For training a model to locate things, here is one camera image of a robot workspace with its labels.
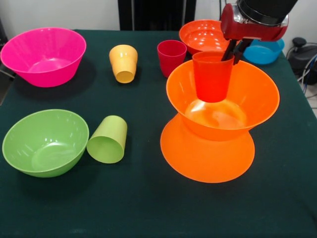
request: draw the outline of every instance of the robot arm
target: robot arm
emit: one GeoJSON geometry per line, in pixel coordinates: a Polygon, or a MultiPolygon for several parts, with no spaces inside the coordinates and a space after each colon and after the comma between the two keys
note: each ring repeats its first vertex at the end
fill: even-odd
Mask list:
{"type": "Polygon", "coordinates": [[[277,41],[288,26],[288,13],[297,0],[237,0],[227,4],[221,15],[221,30],[230,40],[222,60],[235,57],[236,64],[254,39],[277,41]]]}

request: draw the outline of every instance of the cup rim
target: cup rim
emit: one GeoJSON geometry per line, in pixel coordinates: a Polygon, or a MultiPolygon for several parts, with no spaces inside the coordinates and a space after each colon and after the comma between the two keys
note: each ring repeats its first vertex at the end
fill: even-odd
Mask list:
{"type": "Polygon", "coordinates": [[[205,54],[210,54],[210,56],[207,56],[207,57],[222,57],[222,56],[220,56],[220,54],[223,55],[224,52],[220,52],[220,51],[201,51],[201,52],[197,52],[197,53],[193,54],[192,59],[193,59],[193,61],[198,62],[198,63],[212,63],[212,64],[220,64],[220,63],[225,63],[225,62],[234,60],[234,56],[231,56],[230,59],[227,59],[227,60],[224,60],[224,61],[220,60],[220,61],[206,62],[206,61],[201,60],[202,58],[199,58],[199,56],[205,55],[205,54]]]}
{"type": "Polygon", "coordinates": [[[120,151],[118,151],[120,153],[120,155],[118,156],[120,159],[117,162],[122,160],[122,158],[124,157],[124,148],[122,147],[122,145],[118,141],[113,139],[111,136],[106,136],[106,135],[95,136],[93,138],[90,138],[88,140],[88,142],[87,142],[87,146],[86,146],[87,147],[87,152],[94,160],[97,160],[98,162],[101,162],[101,163],[104,163],[104,164],[115,164],[115,163],[117,163],[117,162],[109,163],[109,162],[106,162],[105,160],[100,160],[97,156],[92,156],[91,151],[88,150],[88,144],[89,143],[93,143],[93,140],[95,140],[97,138],[106,138],[106,139],[109,139],[109,140],[112,140],[113,142],[115,142],[118,145],[118,147],[120,147],[120,151]]]}
{"type": "Polygon", "coordinates": [[[181,55],[185,54],[185,53],[187,52],[187,46],[186,46],[183,42],[178,41],[178,40],[166,40],[166,41],[162,41],[162,42],[160,42],[160,43],[158,44],[157,50],[158,50],[158,52],[159,52],[160,54],[162,54],[163,56],[175,58],[175,57],[180,57],[181,55]],[[177,42],[177,43],[181,44],[182,46],[184,46],[184,52],[182,52],[181,54],[176,55],[176,56],[169,56],[169,55],[167,55],[167,54],[162,53],[162,51],[159,49],[159,47],[160,47],[163,43],[166,43],[166,42],[177,42]]]}
{"type": "Polygon", "coordinates": [[[129,71],[129,70],[122,70],[122,71],[118,72],[114,77],[115,77],[115,80],[116,80],[118,83],[127,84],[127,83],[131,83],[131,82],[134,80],[135,74],[132,73],[132,72],[129,71]],[[118,77],[119,74],[121,74],[121,73],[123,73],[123,72],[126,72],[126,73],[128,72],[128,73],[130,73],[131,76],[132,76],[132,77],[131,77],[131,80],[126,81],[126,82],[119,81],[117,77],[118,77]]]}

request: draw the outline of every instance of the dark green tablecloth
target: dark green tablecloth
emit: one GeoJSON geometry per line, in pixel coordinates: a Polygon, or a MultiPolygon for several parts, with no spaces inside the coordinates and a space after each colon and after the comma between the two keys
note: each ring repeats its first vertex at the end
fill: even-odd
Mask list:
{"type": "Polygon", "coordinates": [[[108,115],[128,123],[123,160],[87,153],[66,174],[30,177],[0,159],[1,237],[316,237],[317,121],[284,56],[261,68],[276,82],[276,114],[251,131],[256,155],[241,177],[189,180],[164,160],[163,127],[176,111],[165,93],[156,45],[176,32],[79,30],[87,51],[76,76],[56,88],[17,78],[0,107],[0,138],[22,117],[60,108],[96,129],[108,115]],[[108,59],[118,44],[139,53],[135,80],[118,84],[108,59]]]}

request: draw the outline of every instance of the cup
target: cup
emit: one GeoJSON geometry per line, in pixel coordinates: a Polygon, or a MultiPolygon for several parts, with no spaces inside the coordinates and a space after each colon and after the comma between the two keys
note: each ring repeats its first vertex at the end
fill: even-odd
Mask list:
{"type": "Polygon", "coordinates": [[[138,53],[132,46],[118,45],[109,52],[109,59],[115,79],[119,83],[130,83],[137,70],[138,53]]]}
{"type": "Polygon", "coordinates": [[[227,96],[233,57],[221,61],[223,54],[223,52],[205,51],[193,55],[196,93],[204,102],[220,102],[227,96]]]}
{"type": "Polygon", "coordinates": [[[124,155],[127,129],[127,123],[121,117],[106,117],[87,143],[90,156],[106,164],[119,162],[124,155]]]}
{"type": "Polygon", "coordinates": [[[167,40],[158,44],[159,65],[166,78],[183,63],[186,52],[186,45],[180,41],[167,40]]]}

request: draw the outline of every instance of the plastic bowl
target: plastic bowl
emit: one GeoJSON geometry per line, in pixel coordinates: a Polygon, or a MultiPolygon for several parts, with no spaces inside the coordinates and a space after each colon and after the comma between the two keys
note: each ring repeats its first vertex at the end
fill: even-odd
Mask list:
{"type": "Polygon", "coordinates": [[[177,67],[166,84],[167,96],[181,114],[186,126],[208,140],[234,139],[268,120],[279,105],[279,92],[273,80],[254,65],[240,61],[232,67],[227,97],[219,103],[199,101],[196,94],[193,61],[177,67]],[[195,108],[188,111],[195,103],[195,108]],[[200,116],[200,121],[213,119],[214,125],[198,123],[187,112],[200,116]],[[243,122],[239,126],[232,123],[243,122]]]}
{"type": "Polygon", "coordinates": [[[25,174],[55,177],[79,161],[88,137],[88,126],[79,115],[45,110],[18,121],[5,135],[2,152],[12,167],[25,174]]]}
{"type": "Polygon", "coordinates": [[[39,28],[9,40],[2,63],[37,87],[55,87],[76,73],[86,50],[85,39],[69,29],[39,28]]]}
{"type": "Polygon", "coordinates": [[[243,56],[252,63],[269,64],[276,61],[284,46],[285,43],[282,39],[275,42],[254,40],[247,47],[243,56]]]}
{"type": "Polygon", "coordinates": [[[215,20],[188,22],[180,29],[179,38],[192,55],[200,51],[224,52],[229,44],[223,37],[220,21],[215,20]]]}

